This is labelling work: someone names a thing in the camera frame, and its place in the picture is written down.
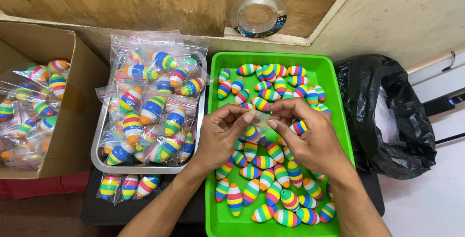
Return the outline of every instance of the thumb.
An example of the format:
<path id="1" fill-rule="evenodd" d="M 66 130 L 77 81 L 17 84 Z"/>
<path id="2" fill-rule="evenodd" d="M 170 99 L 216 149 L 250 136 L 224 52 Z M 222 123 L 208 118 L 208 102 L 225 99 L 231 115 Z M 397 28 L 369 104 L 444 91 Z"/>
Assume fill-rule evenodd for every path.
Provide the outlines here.
<path id="1" fill-rule="evenodd" d="M 266 123 L 284 139 L 286 144 L 290 146 L 289 148 L 292 147 L 294 142 L 298 142 L 296 140 L 300 140 L 299 136 L 297 136 L 285 123 L 276 119 L 269 119 Z"/>
<path id="2" fill-rule="evenodd" d="M 239 138 L 240 134 L 244 132 L 244 130 L 252 123 L 255 115 L 257 115 L 257 111 L 250 110 L 249 112 L 241 115 L 241 117 L 237 118 L 237 120 L 228 131 L 229 136 L 232 136 L 236 139 Z"/>

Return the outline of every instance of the black plastic bag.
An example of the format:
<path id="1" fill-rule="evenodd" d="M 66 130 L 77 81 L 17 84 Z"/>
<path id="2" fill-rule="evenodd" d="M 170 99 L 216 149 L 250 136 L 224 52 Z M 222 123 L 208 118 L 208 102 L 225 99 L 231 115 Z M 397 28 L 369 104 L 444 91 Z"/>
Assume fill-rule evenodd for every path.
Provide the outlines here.
<path id="1" fill-rule="evenodd" d="M 433 127 L 397 61 L 361 56 L 336 67 L 336 72 L 358 169 L 410 179 L 436 164 Z M 375 126 L 380 86 L 399 130 L 400 142 L 395 145 L 384 143 Z"/>

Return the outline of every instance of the metal tray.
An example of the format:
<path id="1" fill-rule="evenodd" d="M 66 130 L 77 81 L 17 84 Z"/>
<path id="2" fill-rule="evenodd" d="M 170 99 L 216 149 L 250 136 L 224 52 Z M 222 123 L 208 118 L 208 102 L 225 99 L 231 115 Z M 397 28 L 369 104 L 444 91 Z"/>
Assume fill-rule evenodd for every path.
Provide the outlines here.
<path id="1" fill-rule="evenodd" d="M 198 56 L 201 58 L 201 65 L 202 69 L 207 71 L 207 63 L 206 59 L 203 56 Z M 194 152 L 192 153 L 192 156 L 195 154 L 197 151 L 197 147 L 199 145 L 199 137 L 200 137 L 200 131 L 201 131 L 201 126 L 202 126 L 202 120 L 205 114 L 205 92 L 208 91 L 208 87 L 205 87 L 203 91 L 201 92 L 199 96 L 199 101 L 197 105 L 197 131 L 196 131 L 196 138 L 195 138 L 195 148 Z M 105 163 L 105 160 L 107 159 L 107 156 L 103 156 L 103 151 L 99 151 L 99 141 L 102 136 L 103 129 L 105 125 L 108 123 L 108 107 L 105 105 L 102 105 L 102 109 L 100 111 L 100 117 L 99 117 L 99 122 L 97 123 L 97 128 L 95 130 L 95 135 L 93 137 L 93 143 L 92 143 L 92 148 L 90 152 L 90 156 L 92 159 L 92 163 L 95 165 L 97 169 L 99 169 L 102 172 L 106 173 L 111 173 L 111 174 L 129 174 L 129 173 L 135 173 L 135 174 L 150 174 L 150 173 L 155 173 L 155 174 L 178 174 L 180 173 L 184 167 L 186 166 L 186 163 L 184 163 L 181 166 L 167 166 L 163 164 L 158 164 L 158 163 L 150 163 L 148 166 L 143 166 L 141 163 L 138 164 L 119 164 L 119 165 L 114 165 L 110 166 Z"/>

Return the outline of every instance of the green plastic tray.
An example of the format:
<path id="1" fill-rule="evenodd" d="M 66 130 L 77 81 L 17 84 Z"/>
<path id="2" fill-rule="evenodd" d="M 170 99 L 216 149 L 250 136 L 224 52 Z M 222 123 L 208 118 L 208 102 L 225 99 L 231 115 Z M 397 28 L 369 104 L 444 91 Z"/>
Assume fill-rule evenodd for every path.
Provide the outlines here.
<path id="1" fill-rule="evenodd" d="M 265 65 L 270 63 L 279 63 L 284 67 L 291 67 L 293 65 L 300 65 L 307 71 L 307 78 L 310 79 L 310 85 L 319 84 L 326 92 L 326 100 L 324 104 L 331 110 L 332 121 L 338 139 L 342 148 L 347 156 L 353 160 L 352 147 L 349 138 L 349 131 L 347 129 L 346 118 L 344 115 L 342 100 L 336 73 L 334 72 L 333 62 L 325 56 L 310 56 L 310 55 L 295 55 L 295 54 L 278 54 L 278 53 L 246 53 L 246 52 L 220 52 L 213 56 L 211 76 L 216 80 L 219 73 L 224 68 L 231 69 L 231 81 L 234 81 L 239 75 L 236 74 L 236 69 L 245 63 L 253 63 L 255 65 Z M 254 87 L 259 82 L 255 74 L 244 76 L 245 85 L 244 89 L 250 90 L 250 98 L 258 96 L 258 92 Z M 294 87 L 287 83 L 287 88 L 294 90 Z M 208 113 L 218 109 L 226 103 L 234 103 L 234 94 L 230 93 L 223 100 L 217 97 L 218 82 L 215 81 L 210 85 L 208 96 Z M 266 134 L 267 140 L 277 143 L 278 135 L 274 131 Z M 264 146 L 259 145 L 257 156 L 267 156 Z M 331 201 L 326 191 L 327 179 L 325 181 L 317 180 L 310 172 L 302 165 L 300 166 L 304 177 L 311 178 L 316 181 L 324 193 L 324 199 L 318 202 L 318 207 L 314 209 L 318 214 L 324 204 Z M 235 164 L 231 173 L 228 175 L 230 183 L 237 183 L 240 190 L 243 191 L 248 179 L 245 179 L 239 174 L 240 168 Z M 206 178 L 205 186 L 205 209 L 206 209 L 206 233 L 210 237 L 302 237 L 302 236 L 339 236 L 339 221 L 337 214 L 333 221 L 329 223 L 318 223 L 317 225 L 306 225 L 301 223 L 294 228 L 288 228 L 277 223 L 276 220 L 271 218 L 267 222 L 257 223 L 252 221 L 251 216 L 253 211 L 260 205 L 266 203 L 265 192 L 260 191 L 257 199 L 249 206 L 243 206 L 239 217 L 234 217 L 226 203 L 226 198 L 218 203 L 215 199 L 215 189 L 218 181 L 215 179 L 214 172 L 210 173 Z M 296 189 L 293 185 L 290 190 L 295 194 L 305 194 L 305 190 Z M 278 202 L 278 210 L 284 209 L 281 201 Z"/>

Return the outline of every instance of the red cloth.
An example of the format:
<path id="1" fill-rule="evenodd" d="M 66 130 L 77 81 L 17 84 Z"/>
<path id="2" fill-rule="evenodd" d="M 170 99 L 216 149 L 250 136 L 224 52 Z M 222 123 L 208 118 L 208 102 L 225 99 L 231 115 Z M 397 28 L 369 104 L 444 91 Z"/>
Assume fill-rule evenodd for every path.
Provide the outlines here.
<path id="1" fill-rule="evenodd" d="M 85 191 L 89 171 L 31 180 L 0 179 L 0 198 L 23 199 Z"/>

